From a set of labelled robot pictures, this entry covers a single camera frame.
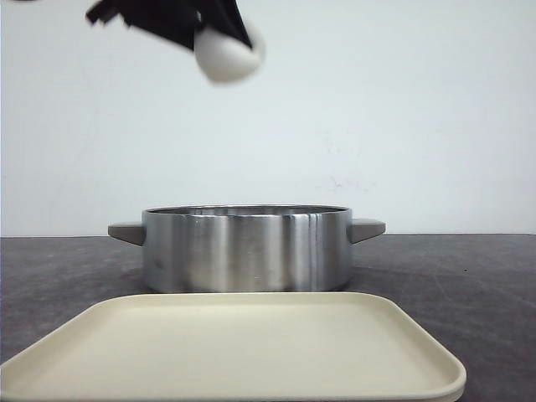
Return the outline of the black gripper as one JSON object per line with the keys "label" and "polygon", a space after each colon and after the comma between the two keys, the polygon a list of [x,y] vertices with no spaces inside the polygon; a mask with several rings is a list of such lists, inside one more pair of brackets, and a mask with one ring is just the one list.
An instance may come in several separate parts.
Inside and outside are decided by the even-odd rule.
{"label": "black gripper", "polygon": [[206,27],[253,49],[235,0],[99,1],[87,10],[85,17],[92,24],[98,21],[106,24],[118,15],[127,26],[135,26],[190,50],[194,35]]}

